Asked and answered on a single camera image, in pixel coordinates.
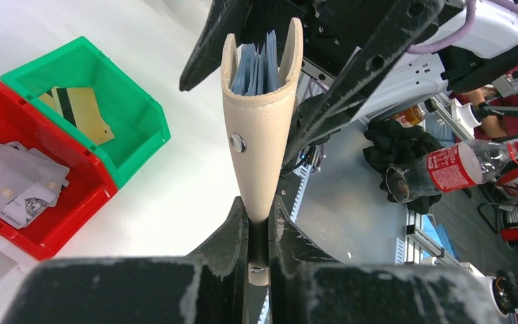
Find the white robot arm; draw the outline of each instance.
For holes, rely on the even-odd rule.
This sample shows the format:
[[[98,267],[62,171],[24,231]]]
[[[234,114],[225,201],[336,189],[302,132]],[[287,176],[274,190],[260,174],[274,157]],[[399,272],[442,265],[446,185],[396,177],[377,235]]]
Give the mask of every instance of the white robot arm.
[[[457,14],[426,44],[439,41],[466,23],[466,10]],[[477,1],[471,31],[453,44],[480,59],[493,59],[518,46],[518,14],[496,3]],[[392,113],[444,92],[449,87],[440,54],[405,54],[353,119]]]

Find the metal screw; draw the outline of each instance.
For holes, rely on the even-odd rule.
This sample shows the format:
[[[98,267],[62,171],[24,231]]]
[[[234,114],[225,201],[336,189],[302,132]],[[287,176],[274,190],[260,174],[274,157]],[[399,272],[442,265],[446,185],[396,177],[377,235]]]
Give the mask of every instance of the metal screw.
[[[229,137],[229,144],[237,153],[243,153],[247,149],[245,140],[238,133],[232,133]]]

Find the plastic bottle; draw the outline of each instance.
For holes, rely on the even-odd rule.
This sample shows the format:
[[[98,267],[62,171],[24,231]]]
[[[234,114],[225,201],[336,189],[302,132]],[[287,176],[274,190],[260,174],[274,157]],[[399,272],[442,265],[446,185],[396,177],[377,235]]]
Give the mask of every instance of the plastic bottle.
[[[421,123],[424,118],[426,118],[426,112],[419,105],[410,107],[391,117],[391,119],[399,122],[404,128],[414,127]]]
[[[466,140],[428,153],[415,163],[390,167],[386,185],[396,201],[409,203],[421,196],[489,182],[509,162],[518,164],[517,159],[518,142]]]

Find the card stack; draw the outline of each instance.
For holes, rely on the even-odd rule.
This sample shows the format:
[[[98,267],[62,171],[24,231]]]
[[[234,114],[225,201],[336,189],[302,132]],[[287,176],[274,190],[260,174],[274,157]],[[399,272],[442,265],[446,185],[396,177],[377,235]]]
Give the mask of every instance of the card stack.
[[[277,35],[268,32],[265,44],[244,44],[231,91],[241,96],[259,96],[281,87],[277,69]]]
[[[69,185],[69,168],[36,148],[0,143],[0,218],[16,229],[29,226],[46,208],[57,205]]]
[[[96,145],[114,139],[114,133],[100,114],[93,88],[55,87],[43,93],[39,99]]]

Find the table surface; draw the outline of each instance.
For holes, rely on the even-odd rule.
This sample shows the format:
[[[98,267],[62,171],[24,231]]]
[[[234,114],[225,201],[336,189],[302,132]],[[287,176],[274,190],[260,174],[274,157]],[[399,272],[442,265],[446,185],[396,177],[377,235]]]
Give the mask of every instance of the table surface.
[[[21,2],[0,0],[0,76],[85,36],[164,107],[172,134],[57,256],[193,250],[222,224],[239,193],[219,75],[191,92],[178,90],[211,0]]]

